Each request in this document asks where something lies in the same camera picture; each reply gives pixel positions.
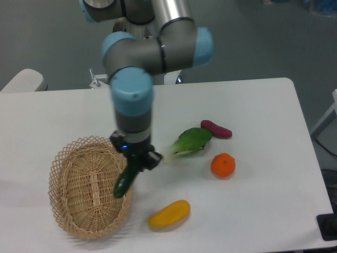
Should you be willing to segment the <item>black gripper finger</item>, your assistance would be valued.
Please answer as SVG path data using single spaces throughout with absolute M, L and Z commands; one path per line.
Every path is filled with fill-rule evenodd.
M 149 151 L 144 159 L 144 168 L 147 170 L 152 170 L 158 166 L 158 164 L 163 159 L 163 156 L 155 151 Z
M 136 155 L 132 155 L 127 158 L 127 174 L 138 174 L 141 169 L 140 158 Z

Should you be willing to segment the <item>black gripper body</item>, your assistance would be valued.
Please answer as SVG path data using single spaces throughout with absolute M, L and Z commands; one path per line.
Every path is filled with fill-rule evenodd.
M 144 165 L 147 153 L 155 151 L 155 147 L 151 144 L 151 135 L 145 132 L 127 133 L 114 131 L 109 140 L 116 151 L 126 159 L 132 155 L 138 156 L 141 165 Z

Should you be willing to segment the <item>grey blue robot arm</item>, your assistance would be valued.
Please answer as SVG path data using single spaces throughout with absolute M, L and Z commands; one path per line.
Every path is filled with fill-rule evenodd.
M 162 158 L 151 145 L 153 76 L 208 63 L 213 36 L 195 25 L 186 1 L 80 1 L 80 7 L 93 23 L 118 18 L 141 28 L 156 23 L 150 38 L 125 28 L 102 43 L 117 125 L 111 142 L 126 157 L 128 171 L 151 170 Z

